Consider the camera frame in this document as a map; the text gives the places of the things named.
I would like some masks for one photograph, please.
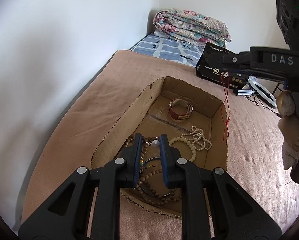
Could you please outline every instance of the white lettering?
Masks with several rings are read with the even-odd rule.
[[[279,63],[282,63],[282,62],[285,64],[285,59],[284,59],[283,55],[281,56],[281,60],[279,61]]]
[[[276,55],[275,55],[275,54],[272,54],[272,62],[276,62],[276,60],[277,60]]]
[[[293,57],[288,58],[288,65],[293,65]]]

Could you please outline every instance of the silver screw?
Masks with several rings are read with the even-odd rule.
[[[178,162],[179,164],[186,164],[186,163],[187,163],[187,160],[184,159],[184,158],[179,158],[179,159],[177,159],[177,162]]]
[[[125,160],[123,159],[123,158],[117,158],[116,160],[115,160],[115,163],[116,164],[123,164],[125,162]]]
[[[222,174],[224,174],[224,170],[222,168],[216,168],[215,173],[218,175],[222,175]]]
[[[86,167],[79,167],[77,169],[77,173],[79,173],[79,174],[84,174],[86,171],[87,171]]]

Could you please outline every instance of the floral quilt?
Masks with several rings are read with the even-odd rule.
[[[193,11],[166,8],[156,13],[153,23],[164,37],[199,47],[207,42],[225,47],[225,41],[232,40],[225,23]]]

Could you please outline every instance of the cardboard box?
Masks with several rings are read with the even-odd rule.
[[[209,81],[212,81],[214,83],[223,86],[223,82],[220,78],[222,77],[225,87],[228,86],[227,84],[228,84],[228,76],[229,76],[229,88],[242,89],[247,84],[249,76],[240,73],[224,72],[219,70],[218,68],[210,66],[205,59],[211,53],[220,53],[220,54],[227,53],[227,54],[237,55],[228,49],[219,47],[211,43],[207,43],[203,54],[201,55],[200,59],[196,64],[196,75],[200,78],[207,79]]]
[[[175,121],[168,114],[169,102],[178,97],[190,101],[194,105],[190,117],[182,121]],[[173,109],[180,113],[185,110],[185,108],[182,109],[182,106],[175,106]],[[123,143],[131,134],[141,133],[145,138],[167,134],[168,138],[172,139],[183,133],[190,133],[191,127],[197,126],[203,129],[205,137],[212,142],[212,148],[209,151],[197,152],[194,163],[198,167],[208,170],[215,167],[227,170],[227,138],[225,137],[223,141],[225,124],[222,121],[221,111],[225,120],[227,118],[226,110],[224,107],[222,108],[222,101],[215,96],[175,78],[160,78],[146,87],[117,121],[95,152],[91,163],[92,168],[97,168],[95,165],[98,158],[97,152],[105,151],[108,153],[109,159],[116,158],[120,155]],[[185,143],[178,141],[172,147],[178,148],[182,157],[187,159],[192,157],[192,151]],[[154,156],[160,156],[159,148],[149,146],[144,161]],[[159,160],[153,161],[151,164],[156,167],[145,169],[144,174],[161,168]],[[160,195],[169,192],[164,186],[161,174],[150,177],[148,181]],[[180,193],[181,190],[177,189],[175,195]],[[163,207],[153,207],[144,203],[135,190],[122,189],[121,194],[148,211],[181,217],[181,201],[170,202]],[[145,195],[157,202],[157,198]]]

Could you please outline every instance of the white pearl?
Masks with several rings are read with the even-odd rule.
[[[155,148],[158,148],[159,147],[159,140],[152,141],[152,146],[155,147]]]

